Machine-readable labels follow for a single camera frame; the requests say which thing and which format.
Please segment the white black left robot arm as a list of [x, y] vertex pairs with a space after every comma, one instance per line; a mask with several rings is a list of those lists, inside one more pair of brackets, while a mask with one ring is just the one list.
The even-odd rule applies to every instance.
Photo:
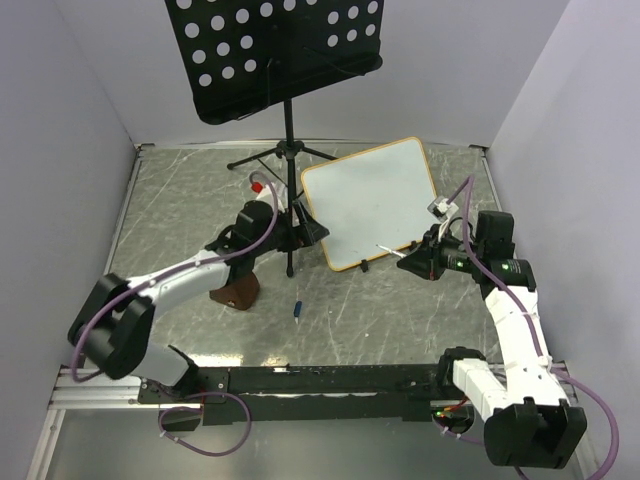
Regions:
[[68, 331], [73, 355], [85, 356], [113, 380], [129, 375], [155, 380], [172, 400], [189, 400], [199, 368], [179, 349], [151, 342], [154, 321], [206, 292], [236, 309], [250, 307], [259, 290], [253, 273], [257, 257], [292, 253], [329, 234], [302, 204], [294, 210], [296, 221], [272, 203], [249, 201], [235, 222], [194, 256], [143, 276], [101, 277]]

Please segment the white whiteboard marker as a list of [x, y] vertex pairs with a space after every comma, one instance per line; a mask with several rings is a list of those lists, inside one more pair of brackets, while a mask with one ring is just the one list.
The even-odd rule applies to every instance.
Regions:
[[380, 245], [380, 244], [376, 244], [376, 246], [377, 246], [380, 250], [382, 250], [382, 251], [384, 251], [384, 252], [386, 252], [386, 253], [388, 253], [388, 254], [390, 254], [390, 255], [394, 255], [394, 256], [396, 256], [396, 257], [398, 257], [398, 258], [401, 258], [401, 259], [402, 259], [402, 258], [405, 258], [405, 257], [407, 256], [407, 254], [406, 254], [406, 253], [403, 253], [403, 252], [398, 251], [398, 250], [395, 250], [395, 249], [391, 249], [391, 248], [389, 248], [389, 247], [386, 247], [386, 246], [383, 246], [383, 245]]

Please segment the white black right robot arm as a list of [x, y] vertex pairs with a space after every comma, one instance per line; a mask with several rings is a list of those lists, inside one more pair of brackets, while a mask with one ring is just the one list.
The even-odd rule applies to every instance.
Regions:
[[422, 243], [400, 258], [400, 269], [436, 281], [445, 271], [466, 273], [479, 286], [495, 325], [503, 359], [499, 380], [483, 354], [448, 348], [436, 384], [448, 398], [464, 396], [484, 422], [483, 443], [496, 466], [562, 469], [587, 428], [584, 410], [570, 404], [544, 341], [531, 265], [514, 256], [514, 218], [478, 215], [470, 245], [432, 226]]

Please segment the blue marker cap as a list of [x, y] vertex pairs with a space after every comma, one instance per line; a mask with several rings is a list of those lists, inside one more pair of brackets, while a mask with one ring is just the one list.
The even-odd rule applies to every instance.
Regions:
[[295, 306], [294, 306], [293, 317], [294, 317], [294, 322], [295, 322], [296, 325], [299, 325], [299, 322], [300, 322], [300, 314], [301, 314], [301, 310], [302, 310], [302, 305], [303, 305], [303, 302], [298, 300], [298, 301], [296, 301]]

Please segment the yellow framed whiteboard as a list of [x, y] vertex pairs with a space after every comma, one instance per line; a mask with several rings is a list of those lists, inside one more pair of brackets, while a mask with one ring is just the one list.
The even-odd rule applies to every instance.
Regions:
[[335, 272], [419, 242], [438, 222], [437, 193], [422, 142], [408, 137], [307, 168], [309, 209], [329, 230], [321, 241]]

